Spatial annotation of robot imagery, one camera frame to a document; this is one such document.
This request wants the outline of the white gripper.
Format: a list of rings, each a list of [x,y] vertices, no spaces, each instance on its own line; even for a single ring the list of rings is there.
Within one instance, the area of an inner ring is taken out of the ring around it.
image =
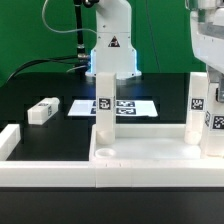
[[[190,12],[191,43],[194,56],[207,64],[210,83],[220,83],[224,73],[224,8],[207,10],[201,22],[198,11]]]

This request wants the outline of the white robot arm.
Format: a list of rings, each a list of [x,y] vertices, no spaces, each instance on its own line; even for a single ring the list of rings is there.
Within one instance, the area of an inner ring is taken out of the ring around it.
[[[96,6],[96,45],[87,77],[115,73],[118,80],[139,77],[137,51],[131,43],[132,8],[127,0],[85,0]],[[224,0],[185,0],[190,11],[194,56],[224,73]]]

